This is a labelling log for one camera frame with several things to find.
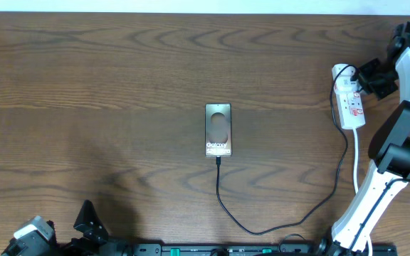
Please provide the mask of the bronze Galaxy smartphone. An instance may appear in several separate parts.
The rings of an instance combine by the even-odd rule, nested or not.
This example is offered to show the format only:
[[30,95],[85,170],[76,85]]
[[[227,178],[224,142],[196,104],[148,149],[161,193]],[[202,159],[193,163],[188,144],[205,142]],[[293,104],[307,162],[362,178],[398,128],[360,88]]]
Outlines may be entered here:
[[232,126],[230,103],[205,104],[205,156],[232,155]]

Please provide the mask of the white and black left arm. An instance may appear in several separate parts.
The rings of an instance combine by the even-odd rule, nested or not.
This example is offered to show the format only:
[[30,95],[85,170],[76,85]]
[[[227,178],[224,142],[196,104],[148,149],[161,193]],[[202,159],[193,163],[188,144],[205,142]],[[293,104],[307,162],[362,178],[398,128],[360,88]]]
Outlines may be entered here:
[[54,222],[37,215],[14,232],[2,256],[130,256],[132,246],[110,237],[91,201],[84,201],[73,228],[82,233],[68,243],[59,243]]

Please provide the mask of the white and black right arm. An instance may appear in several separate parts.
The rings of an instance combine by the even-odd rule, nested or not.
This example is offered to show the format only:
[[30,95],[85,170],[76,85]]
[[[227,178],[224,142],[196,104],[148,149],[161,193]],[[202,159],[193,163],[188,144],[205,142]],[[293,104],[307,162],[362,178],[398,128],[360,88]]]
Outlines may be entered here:
[[370,233],[394,197],[410,183],[410,22],[399,24],[387,46],[387,59],[356,68],[332,68],[332,94],[341,127],[353,132],[364,124],[361,96],[382,100],[400,93],[399,106],[377,130],[368,148],[367,174],[342,217],[333,224],[314,255],[376,255]]

